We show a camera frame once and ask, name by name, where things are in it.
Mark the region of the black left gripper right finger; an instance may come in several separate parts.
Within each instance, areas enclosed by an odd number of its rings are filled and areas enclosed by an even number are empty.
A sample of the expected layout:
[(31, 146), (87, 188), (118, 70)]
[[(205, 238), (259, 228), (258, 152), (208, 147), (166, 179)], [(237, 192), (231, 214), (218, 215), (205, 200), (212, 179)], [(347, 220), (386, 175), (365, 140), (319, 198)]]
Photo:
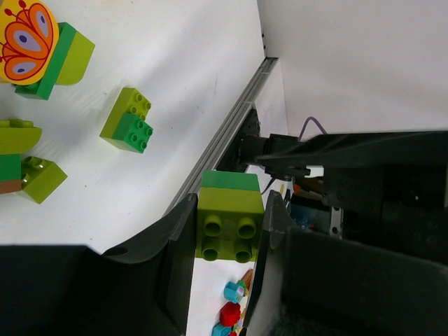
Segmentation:
[(269, 194), (245, 335), (446, 335), (447, 267), (304, 230)]

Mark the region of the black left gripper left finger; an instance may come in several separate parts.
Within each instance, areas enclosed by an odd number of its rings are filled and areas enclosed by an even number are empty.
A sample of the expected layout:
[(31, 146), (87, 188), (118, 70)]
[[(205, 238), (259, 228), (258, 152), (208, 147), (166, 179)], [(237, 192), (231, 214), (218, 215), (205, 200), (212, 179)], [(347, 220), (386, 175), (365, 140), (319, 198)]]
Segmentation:
[(104, 253), (1, 247), (2, 335), (184, 335), (197, 196)]

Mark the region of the lime and green square brick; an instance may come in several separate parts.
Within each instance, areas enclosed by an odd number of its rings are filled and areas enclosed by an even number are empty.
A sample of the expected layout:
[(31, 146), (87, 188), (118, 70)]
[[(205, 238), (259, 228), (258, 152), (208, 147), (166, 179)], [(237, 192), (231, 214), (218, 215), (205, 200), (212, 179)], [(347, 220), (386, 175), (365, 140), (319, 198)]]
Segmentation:
[(256, 174), (206, 170), (197, 203), (195, 256), (254, 262), (265, 208)]

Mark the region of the dark green small brick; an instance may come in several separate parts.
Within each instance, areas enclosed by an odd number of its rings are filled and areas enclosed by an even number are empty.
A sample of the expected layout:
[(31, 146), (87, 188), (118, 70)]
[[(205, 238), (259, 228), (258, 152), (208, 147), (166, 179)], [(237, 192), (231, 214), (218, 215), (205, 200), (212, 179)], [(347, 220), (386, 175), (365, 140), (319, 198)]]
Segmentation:
[(137, 115), (125, 113), (118, 123), (113, 139), (126, 151), (143, 153), (152, 134), (153, 128), (143, 119)]

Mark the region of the lime long brick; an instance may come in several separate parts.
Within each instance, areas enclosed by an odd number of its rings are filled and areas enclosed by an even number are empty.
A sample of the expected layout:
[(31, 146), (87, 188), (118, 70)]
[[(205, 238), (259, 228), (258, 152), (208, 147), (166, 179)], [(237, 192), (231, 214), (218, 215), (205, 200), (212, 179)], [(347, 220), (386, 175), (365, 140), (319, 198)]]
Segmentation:
[(126, 151), (113, 139), (113, 134), (116, 131), (120, 119), (125, 113), (131, 113), (139, 116), (146, 122), (146, 116), (150, 109), (151, 103), (140, 93), (140, 91), (133, 87), (124, 87), (115, 101), (99, 136), (116, 148)]

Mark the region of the dark green plate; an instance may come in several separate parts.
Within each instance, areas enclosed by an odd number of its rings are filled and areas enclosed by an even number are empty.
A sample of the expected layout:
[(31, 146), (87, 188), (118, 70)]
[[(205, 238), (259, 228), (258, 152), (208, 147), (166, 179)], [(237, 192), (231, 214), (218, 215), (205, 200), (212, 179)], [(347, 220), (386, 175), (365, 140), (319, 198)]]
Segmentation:
[(31, 85), (16, 85), (15, 93), (30, 99), (48, 100), (67, 58), (76, 30), (67, 22), (58, 23), (59, 40), (40, 81)]

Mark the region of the lime curved brick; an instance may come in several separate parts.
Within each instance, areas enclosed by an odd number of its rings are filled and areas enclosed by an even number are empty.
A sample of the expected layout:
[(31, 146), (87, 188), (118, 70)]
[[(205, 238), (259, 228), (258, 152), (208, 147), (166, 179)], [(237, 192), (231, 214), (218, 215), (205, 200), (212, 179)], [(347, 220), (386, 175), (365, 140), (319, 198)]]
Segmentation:
[(1, 154), (23, 154), (39, 142), (42, 129), (32, 121), (21, 119), (1, 120)]
[(77, 31), (55, 84), (70, 86), (79, 83), (85, 75), (94, 49), (95, 44)]

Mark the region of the yellow flower arch brick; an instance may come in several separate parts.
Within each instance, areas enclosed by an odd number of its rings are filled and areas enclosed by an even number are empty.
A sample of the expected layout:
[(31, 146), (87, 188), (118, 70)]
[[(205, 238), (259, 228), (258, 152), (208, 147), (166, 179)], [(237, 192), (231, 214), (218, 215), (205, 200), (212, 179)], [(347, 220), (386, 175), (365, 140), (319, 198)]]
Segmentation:
[(57, 21), (42, 1), (1, 2), (1, 82), (40, 81), (59, 39)]

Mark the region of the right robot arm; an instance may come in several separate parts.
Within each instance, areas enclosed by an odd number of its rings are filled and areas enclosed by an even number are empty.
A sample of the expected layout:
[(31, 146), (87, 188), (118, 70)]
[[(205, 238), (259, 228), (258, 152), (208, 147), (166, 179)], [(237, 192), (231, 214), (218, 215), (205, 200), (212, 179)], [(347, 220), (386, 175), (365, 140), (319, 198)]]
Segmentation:
[(447, 133), (248, 136), (243, 163), (277, 178), (324, 169), (327, 233), (267, 201), (246, 335), (447, 334)]

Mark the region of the small lime square brick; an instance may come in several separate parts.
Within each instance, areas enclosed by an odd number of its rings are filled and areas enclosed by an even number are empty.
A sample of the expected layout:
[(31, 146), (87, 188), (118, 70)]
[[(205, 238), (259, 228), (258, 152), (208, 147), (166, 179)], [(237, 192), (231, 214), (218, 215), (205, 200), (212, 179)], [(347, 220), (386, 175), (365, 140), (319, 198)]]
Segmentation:
[(21, 168), (22, 191), (37, 204), (45, 201), (67, 179), (55, 162), (40, 157), (26, 157)]

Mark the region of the brown flat long plate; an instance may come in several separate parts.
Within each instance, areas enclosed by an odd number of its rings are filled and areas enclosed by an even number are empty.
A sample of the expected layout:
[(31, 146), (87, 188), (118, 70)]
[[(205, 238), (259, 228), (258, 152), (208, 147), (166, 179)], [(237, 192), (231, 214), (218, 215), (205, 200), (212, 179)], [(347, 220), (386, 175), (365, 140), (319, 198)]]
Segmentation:
[(5, 195), (8, 193), (16, 193), (22, 190), (22, 181), (18, 180), (9, 180), (9, 181), (0, 181), (0, 195)]

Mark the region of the dark green rounded brick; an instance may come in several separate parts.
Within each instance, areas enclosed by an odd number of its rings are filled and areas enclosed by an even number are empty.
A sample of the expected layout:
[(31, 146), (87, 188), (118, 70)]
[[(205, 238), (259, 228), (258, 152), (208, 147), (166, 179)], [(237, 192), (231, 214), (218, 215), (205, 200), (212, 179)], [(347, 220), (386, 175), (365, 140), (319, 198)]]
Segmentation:
[(21, 177), (20, 154), (0, 155), (0, 181), (20, 180)]

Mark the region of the aluminium front rail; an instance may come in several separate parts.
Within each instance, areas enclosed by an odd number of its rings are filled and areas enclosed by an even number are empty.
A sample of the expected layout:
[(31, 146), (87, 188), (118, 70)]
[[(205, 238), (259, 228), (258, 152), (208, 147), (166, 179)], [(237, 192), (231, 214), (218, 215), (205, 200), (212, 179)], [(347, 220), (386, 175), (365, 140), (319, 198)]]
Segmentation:
[(174, 196), (173, 200), (164, 212), (164, 215), (174, 208), (185, 195), (196, 193), (200, 187), (200, 178), (202, 172), (208, 169), (214, 169), (222, 160), (226, 150), (230, 147), (236, 133), (243, 125), (247, 115), (255, 106), (257, 94), (267, 82), (273, 68), (277, 65), (277, 57), (266, 57), (258, 69), (255, 71), (251, 80), (244, 88), (237, 102), (232, 107), (224, 121), (221, 123), (217, 132), (213, 136), (209, 145), (190, 171), (188, 177)]

